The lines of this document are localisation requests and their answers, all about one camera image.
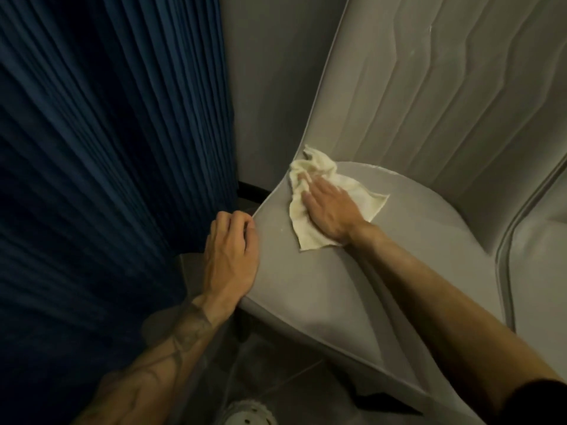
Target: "curtain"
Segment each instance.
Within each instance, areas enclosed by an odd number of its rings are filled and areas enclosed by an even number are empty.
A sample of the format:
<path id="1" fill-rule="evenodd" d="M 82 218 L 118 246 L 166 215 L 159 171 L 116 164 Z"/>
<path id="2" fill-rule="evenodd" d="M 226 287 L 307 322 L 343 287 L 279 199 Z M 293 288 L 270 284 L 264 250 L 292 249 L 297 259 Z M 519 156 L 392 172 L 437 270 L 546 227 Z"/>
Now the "curtain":
<path id="1" fill-rule="evenodd" d="M 68 423 L 236 200 L 218 0 L 0 0 L 3 423 Z"/>

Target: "forearm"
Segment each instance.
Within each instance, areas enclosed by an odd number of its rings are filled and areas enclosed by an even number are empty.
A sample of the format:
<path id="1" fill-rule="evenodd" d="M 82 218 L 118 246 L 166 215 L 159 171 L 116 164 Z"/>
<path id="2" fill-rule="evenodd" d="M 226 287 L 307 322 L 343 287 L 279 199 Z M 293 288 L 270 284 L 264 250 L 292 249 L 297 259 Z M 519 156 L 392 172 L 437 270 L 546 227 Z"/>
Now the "forearm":
<path id="1" fill-rule="evenodd" d="M 535 379 L 557 374 L 512 331 L 378 227 L 351 242 L 373 264 L 459 395 L 485 420 Z"/>
<path id="2" fill-rule="evenodd" d="M 76 424 L 161 424 L 198 359 L 224 318 L 203 311 L 206 304 L 182 305 L 172 332 L 145 350 L 100 388 Z"/>

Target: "baseboard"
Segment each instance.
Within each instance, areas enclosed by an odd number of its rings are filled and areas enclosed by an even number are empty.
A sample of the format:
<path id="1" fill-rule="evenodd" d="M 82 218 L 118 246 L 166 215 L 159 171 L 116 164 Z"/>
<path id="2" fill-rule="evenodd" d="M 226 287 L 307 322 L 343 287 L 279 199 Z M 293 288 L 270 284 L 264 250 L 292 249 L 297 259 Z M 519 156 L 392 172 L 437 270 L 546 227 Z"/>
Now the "baseboard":
<path id="1" fill-rule="evenodd" d="M 262 204 L 268 195 L 270 195 L 270 191 L 245 182 L 238 182 L 237 194 L 240 198 Z"/>

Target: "cloth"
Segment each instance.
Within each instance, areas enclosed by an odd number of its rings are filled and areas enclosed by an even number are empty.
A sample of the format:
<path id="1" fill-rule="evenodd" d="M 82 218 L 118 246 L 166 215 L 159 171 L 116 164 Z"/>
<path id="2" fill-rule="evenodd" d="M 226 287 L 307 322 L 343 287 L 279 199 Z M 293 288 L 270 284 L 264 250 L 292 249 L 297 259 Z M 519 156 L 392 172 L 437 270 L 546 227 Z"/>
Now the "cloth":
<path id="1" fill-rule="evenodd" d="M 298 180 L 298 176 L 301 173 L 307 173 L 308 177 L 311 178 L 311 176 L 318 174 L 331 184 L 343 188 L 354 200 L 366 221 L 373 220 L 374 216 L 386 204 L 388 196 L 370 192 L 353 178 L 337 174 L 337 164 L 321 151 L 305 146 L 303 153 L 307 159 L 292 162 L 289 173 L 293 191 L 289 205 L 289 217 L 299 240 L 299 248 L 300 250 L 310 250 L 329 245 L 340 246 L 339 243 L 323 235 L 313 225 L 301 200 L 301 193 L 309 190 L 309 185 L 305 180 Z"/>
<path id="2" fill-rule="evenodd" d="M 497 424 L 566 423 L 567 385 L 555 380 L 529 382 L 508 398 Z"/>

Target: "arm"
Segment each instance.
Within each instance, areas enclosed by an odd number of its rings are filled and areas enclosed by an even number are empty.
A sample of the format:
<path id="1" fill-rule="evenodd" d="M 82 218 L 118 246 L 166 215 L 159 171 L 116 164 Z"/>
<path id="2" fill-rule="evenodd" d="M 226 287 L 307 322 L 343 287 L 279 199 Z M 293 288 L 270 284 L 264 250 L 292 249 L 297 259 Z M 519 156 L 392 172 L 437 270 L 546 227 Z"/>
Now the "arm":
<path id="1" fill-rule="evenodd" d="M 95 398 L 73 423 L 163 423 L 217 329 L 252 287 L 258 254 L 252 217 L 220 212 L 207 237 L 203 294 L 181 306 L 171 334 L 111 382 L 102 382 Z"/>
<path id="2" fill-rule="evenodd" d="M 364 221 L 346 192 L 322 178 L 309 190 L 302 198 L 314 223 L 372 263 L 445 377 L 483 420 L 496 417 L 525 383 L 560 380 L 494 316 Z"/>

